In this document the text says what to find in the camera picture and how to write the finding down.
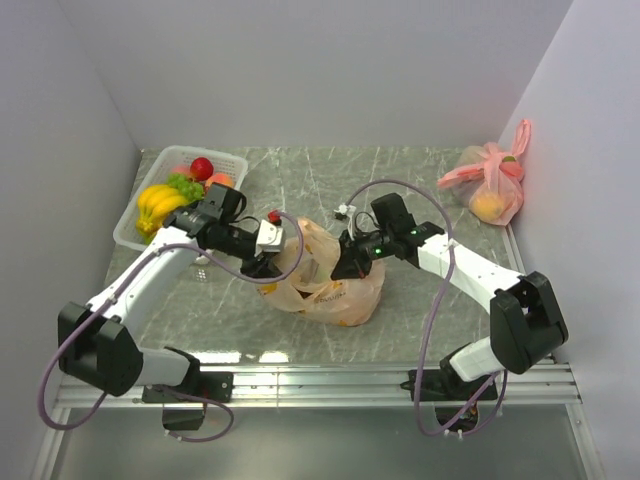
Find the translucent orange plastic bag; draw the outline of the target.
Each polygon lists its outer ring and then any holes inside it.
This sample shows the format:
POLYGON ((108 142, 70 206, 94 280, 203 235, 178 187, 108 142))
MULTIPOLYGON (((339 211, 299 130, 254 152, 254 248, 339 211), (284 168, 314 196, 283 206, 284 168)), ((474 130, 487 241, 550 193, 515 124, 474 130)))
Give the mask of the translucent orange plastic bag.
POLYGON ((313 221, 300 217, 305 251, 286 279, 257 287, 272 307, 320 323, 354 327, 369 320, 381 299, 385 263, 373 264, 364 279, 330 278, 340 254, 338 239, 313 221))

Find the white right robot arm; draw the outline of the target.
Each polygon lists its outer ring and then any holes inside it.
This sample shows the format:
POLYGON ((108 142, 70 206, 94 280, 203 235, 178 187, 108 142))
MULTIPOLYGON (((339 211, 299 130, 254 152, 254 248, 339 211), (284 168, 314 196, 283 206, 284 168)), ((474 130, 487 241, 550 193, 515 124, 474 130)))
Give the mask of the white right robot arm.
POLYGON ((503 268, 451 239, 441 227, 417 223, 396 193, 375 199, 371 208, 377 229, 349 227, 342 232, 332 279, 364 279, 375 262, 396 257, 448 280, 489 314, 488 336, 442 360, 440 386, 446 396, 462 399, 477 379, 502 370, 523 374, 568 340, 546 276, 503 268))

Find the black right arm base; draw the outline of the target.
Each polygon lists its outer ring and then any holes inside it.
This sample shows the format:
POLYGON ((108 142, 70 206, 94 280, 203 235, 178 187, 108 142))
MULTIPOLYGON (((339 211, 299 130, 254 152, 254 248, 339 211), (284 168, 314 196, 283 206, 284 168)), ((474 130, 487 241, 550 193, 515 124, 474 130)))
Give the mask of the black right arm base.
POLYGON ((435 420, 438 433, 455 434, 459 439, 477 433, 488 425, 501 411, 506 394, 506 381, 498 381, 500 375, 485 375, 470 383, 448 385, 444 374, 436 370, 424 370, 419 387, 421 403, 461 402, 456 406, 435 406, 435 420), (489 415, 482 419, 478 403, 495 400, 489 415))

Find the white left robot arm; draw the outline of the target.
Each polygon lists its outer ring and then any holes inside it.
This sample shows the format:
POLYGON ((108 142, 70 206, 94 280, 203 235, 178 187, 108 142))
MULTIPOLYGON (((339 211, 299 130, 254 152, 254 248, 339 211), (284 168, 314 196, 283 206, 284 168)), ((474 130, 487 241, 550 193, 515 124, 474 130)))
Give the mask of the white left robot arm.
POLYGON ((272 259, 285 243, 281 217, 273 213, 255 231, 244 230, 237 223, 246 203, 237 190, 211 187, 204 199, 174 209, 103 292, 84 305, 68 303, 58 316, 60 370, 114 397, 157 386, 180 402, 196 398, 200 361, 175 348, 144 349, 134 333, 168 286, 207 250, 241 260, 240 276, 252 283, 279 276, 272 259))

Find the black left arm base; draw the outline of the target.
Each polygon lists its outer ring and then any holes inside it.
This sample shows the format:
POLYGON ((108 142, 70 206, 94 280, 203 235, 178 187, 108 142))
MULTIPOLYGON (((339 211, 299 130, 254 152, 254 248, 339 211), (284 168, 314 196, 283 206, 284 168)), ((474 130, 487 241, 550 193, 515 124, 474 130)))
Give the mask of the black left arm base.
POLYGON ((228 406, 233 387, 232 372, 200 372, 190 385, 144 387, 141 403, 162 407, 162 425, 168 435, 181 441, 202 443, 220 438, 233 426, 235 417, 228 406), (222 431, 211 437, 186 437, 186 434, 195 433, 204 425, 206 414, 214 408, 228 416, 227 425, 222 431))

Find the fake peach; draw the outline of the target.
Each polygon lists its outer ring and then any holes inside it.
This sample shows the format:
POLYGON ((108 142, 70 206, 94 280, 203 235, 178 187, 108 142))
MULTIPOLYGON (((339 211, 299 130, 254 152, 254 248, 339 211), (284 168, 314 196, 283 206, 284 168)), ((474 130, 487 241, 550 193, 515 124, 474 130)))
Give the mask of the fake peach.
POLYGON ((211 177, 209 177, 205 183, 204 186, 206 189, 210 188, 213 184, 219 184, 219 185, 223 185, 226 187, 230 187, 233 188, 235 183, 234 180, 231 176, 225 174, 225 173, 214 173, 211 177))

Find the fake green grape bunch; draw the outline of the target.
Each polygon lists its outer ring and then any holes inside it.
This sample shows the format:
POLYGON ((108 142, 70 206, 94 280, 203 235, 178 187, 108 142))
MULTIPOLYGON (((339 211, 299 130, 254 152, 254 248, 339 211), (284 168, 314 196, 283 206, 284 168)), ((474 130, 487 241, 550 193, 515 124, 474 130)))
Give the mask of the fake green grape bunch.
POLYGON ((204 197, 203 185, 185 174, 170 174, 167 179, 167 184, 175 188, 189 202, 199 201, 204 197))

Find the fake red apple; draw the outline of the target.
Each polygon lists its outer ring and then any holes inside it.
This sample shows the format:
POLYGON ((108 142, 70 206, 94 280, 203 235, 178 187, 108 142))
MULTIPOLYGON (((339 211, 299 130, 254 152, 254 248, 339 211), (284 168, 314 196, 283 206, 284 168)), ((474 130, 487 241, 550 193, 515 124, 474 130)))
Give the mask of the fake red apple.
POLYGON ((214 174, 214 166, 208 158, 197 157, 192 161, 189 172, 194 181, 204 182, 214 174))

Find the fake yellow banana bunch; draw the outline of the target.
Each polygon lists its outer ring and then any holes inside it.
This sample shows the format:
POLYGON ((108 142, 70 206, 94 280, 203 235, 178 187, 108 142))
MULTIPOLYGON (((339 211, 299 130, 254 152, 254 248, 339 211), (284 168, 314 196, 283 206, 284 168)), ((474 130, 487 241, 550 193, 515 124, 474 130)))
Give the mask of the fake yellow banana bunch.
POLYGON ((137 231, 145 237, 152 236, 166 217, 176 208, 186 206, 189 199, 178 189, 167 184, 152 185, 138 197, 137 231))

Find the pink tied fruit bag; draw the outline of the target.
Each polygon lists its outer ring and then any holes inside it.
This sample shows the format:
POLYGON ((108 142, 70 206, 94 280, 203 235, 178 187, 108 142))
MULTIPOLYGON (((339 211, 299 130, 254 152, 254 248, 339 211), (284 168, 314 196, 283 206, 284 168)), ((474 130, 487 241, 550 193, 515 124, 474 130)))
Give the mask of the pink tied fruit bag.
POLYGON ((532 133, 531 122, 519 122, 511 148, 497 143, 465 148, 456 167, 438 181, 440 189, 450 190, 479 220, 506 226, 524 203, 524 167, 520 157, 526 152, 532 133))

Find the white plastic fruit basket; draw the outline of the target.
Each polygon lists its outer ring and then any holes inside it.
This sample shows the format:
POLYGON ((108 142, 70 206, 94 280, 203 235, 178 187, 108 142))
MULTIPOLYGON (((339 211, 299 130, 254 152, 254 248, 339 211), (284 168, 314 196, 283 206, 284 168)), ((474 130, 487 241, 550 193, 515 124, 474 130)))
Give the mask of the white plastic fruit basket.
POLYGON ((143 251, 146 244, 138 234, 135 224, 138 218, 137 199, 147 188, 164 183, 175 167, 189 167, 199 157, 209 159, 214 172, 225 173, 231 177, 234 187, 239 190, 248 172, 248 162, 239 156, 216 150, 192 146, 173 145, 163 149, 141 178, 138 187, 133 190, 128 205, 113 230, 113 239, 117 245, 134 251, 143 251))

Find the aluminium table edge rail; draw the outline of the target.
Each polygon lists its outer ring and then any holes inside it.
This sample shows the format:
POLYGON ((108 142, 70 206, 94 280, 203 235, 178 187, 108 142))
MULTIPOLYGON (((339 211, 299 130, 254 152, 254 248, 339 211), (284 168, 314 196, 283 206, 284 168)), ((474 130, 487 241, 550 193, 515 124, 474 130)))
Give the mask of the aluminium table edge rail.
POLYGON ((570 367, 513 376, 477 434, 428 438, 401 383, 405 364, 236 365, 233 428, 186 445, 140 390, 72 432, 46 435, 36 479, 602 479, 570 367))

